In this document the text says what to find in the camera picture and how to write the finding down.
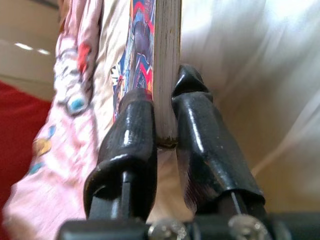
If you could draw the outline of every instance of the book cover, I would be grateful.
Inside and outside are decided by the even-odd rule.
[[[125,51],[111,69],[114,120],[122,97],[131,89],[153,91],[155,1],[131,0]]]

